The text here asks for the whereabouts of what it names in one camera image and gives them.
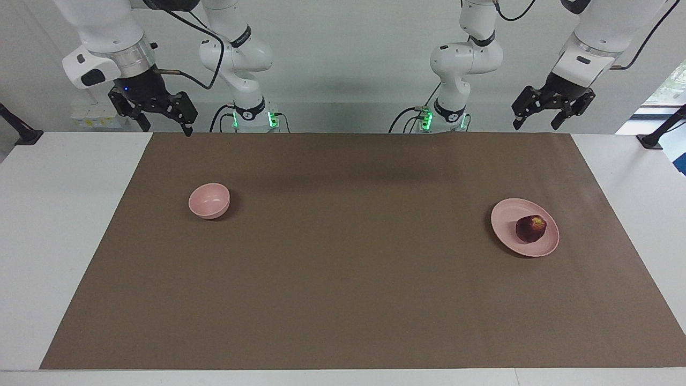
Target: apple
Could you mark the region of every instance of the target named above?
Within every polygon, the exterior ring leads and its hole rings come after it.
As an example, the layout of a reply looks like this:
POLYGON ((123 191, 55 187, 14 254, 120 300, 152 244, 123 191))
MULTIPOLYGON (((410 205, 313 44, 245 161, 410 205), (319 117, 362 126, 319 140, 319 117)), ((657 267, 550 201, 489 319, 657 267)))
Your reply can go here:
POLYGON ((524 242, 534 242, 543 237, 547 223, 538 214, 522 217, 517 221, 517 237, 524 242))

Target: brown tablecloth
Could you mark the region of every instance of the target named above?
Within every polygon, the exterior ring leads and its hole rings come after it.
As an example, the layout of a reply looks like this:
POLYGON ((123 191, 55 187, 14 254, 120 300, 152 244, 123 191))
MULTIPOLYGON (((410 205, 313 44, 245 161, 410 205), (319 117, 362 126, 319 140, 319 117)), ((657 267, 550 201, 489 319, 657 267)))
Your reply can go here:
POLYGON ((41 368, 686 366, 568 135, 154 134, 41 368), (187 208, 231 190, 215 221, 187 208), (490 228, 543 206, 550 256, 490 228))

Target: white wall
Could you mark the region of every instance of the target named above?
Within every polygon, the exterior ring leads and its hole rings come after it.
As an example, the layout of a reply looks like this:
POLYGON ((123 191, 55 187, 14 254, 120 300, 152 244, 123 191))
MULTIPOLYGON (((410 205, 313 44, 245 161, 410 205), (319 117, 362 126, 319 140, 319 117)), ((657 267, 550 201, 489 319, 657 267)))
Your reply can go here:
MULTIPOLYGON (((501 4, 503 12, 513 15, 528 2, 501 4)), ((387 130, 397 111, 423 103, 438 83, 429 68, 432 49, 465 39, 458 25, 457 0, 244 0, 241 6, 255 33, 274 48, 273 68, 259 74, 265 94, 289 113, 293 129, 300 131, 387 130)), ((197 11, 204 19, 203 12, 197 11)), ((160 45, 160 67, 209 79, 211 73, 197 54, 203 35, 162 12, 134 13, 150 40, 160 45)), ((630 71, 612 71, 601 78, 594 86, 599 98, 583 117, 569 120, 561 131, 614 133, 686 58, 684 19, 686 5, 681 5, 637 64, 630 71)), ((527 84, 542 85, 577 20, 559 1, 541 0, 519 22, 498 21, 497 38, 505 61, 498 72, 469 78, 471 130, 511 130, 512 101, 527 84)), ((62 73, 59 56, 79 42, 52 1, 0 1, 0 36, 0 100, 36 127, 73 130, 70 106, 91 99, 74 89, 62 73)), ((167 86, 170 91, 189 92, 201 112, 198 130, 206 130, 211 118, 207 115, 230 100, 221 83, 205 91, 183 78, 167 77, 167 86)), ((108 89, 96 87, 93 95, 107 103, 108 89)), ((553 115, 530 118, 524 130, 548 131, 553 115)), ((151 121, 155 130, 177 130, 173 122, 151 121)))

